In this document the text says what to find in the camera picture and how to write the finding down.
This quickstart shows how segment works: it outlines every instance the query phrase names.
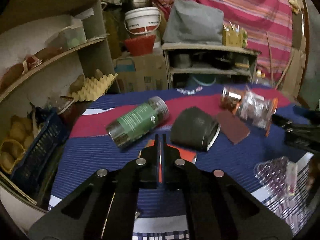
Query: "metal screw head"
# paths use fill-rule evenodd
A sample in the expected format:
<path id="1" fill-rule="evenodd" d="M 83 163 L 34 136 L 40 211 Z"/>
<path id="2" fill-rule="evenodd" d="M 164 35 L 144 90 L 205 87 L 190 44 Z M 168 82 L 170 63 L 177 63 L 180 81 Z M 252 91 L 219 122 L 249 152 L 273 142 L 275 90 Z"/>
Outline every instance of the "metal screw head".
<path id="1" fill-rule="evenodd" d="M 147 161 L 146 161 L 146 159 L 144 159 L 144 158 L 138 158 L 138 159 L 136 160 L 136 163 L 137 163 L 138 165 L 144 165 L 144 164 L 147 163 Z"/>
<path id="2" fill-rule="evenodd" d="M 98 175 L 99 177 L 104 177 L 104 176 L 106 176 L 107 174 L 108 174 L 108 171 L 107 171 L 106 169 L 100 169 L 100 170 L 97 171 L 97 175 Z"/>
<path id="3" fill-rule="evenodd" d="M 214 176 L 221 178 L 224 175 L 224 172 L 222 170 L 215 170 L 213 174 Z"/>
<path id="4" fill-rule="evenodd" d="M 186 161 L 185 161 L 184 159 L 176 159 L 176 160 L 174 161 L 174 163 L 175 163 L 177 166 L 183 166 L 183 165 L 186 163 Z"/>

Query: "gray cloth bag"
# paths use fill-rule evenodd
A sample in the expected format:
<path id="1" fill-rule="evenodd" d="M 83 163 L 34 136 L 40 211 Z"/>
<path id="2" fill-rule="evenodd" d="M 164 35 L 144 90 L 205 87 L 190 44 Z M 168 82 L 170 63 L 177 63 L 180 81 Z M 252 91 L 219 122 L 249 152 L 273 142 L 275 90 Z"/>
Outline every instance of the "gray cloth bag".
<path id="1" fill-rule="evenodd" d="M 194 1 L 175 0 L 167 22 L 164 42 L 221 45 L 223 11 Z"/>

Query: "black pouch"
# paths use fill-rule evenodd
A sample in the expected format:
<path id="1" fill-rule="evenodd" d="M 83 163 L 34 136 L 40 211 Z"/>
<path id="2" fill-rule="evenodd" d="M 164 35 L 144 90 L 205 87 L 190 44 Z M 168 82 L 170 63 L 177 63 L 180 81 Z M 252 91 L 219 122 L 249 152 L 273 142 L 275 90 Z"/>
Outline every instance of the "black pouch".
<path id="1" fill-rule="evenodd" d="M 208 151 L 218 136 L 220 125 L 198 107 L 182 111 L 171 128 L 170 140 L 174 144 Z"/>

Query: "green label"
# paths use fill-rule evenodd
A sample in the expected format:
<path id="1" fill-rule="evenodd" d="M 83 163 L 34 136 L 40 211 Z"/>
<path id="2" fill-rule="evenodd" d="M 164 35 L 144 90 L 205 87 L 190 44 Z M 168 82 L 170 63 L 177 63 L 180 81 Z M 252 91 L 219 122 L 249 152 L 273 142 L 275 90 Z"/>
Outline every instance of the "green label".
<path id="1" fill-rule="evenodd" d="M 138 138 L 158 124 L 156 110 L 148 103 L 143 103 L 129 113 L 119 117 L 117 121 L 130 139 Z"/>

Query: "white plastic bucket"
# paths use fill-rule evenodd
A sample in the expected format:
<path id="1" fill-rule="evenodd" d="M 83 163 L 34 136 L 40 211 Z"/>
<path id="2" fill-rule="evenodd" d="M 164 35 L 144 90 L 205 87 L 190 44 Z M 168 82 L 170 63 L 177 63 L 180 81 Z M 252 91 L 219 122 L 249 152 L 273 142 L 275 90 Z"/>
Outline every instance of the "white plastic bucket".
<path id="1" fill-rule="evenodd" d="M 126 30 L 135 35 L 151 33 L 159 27 L 160 21 L 161 15 L 157 7 L 134 9 L 124 16 Z"/>

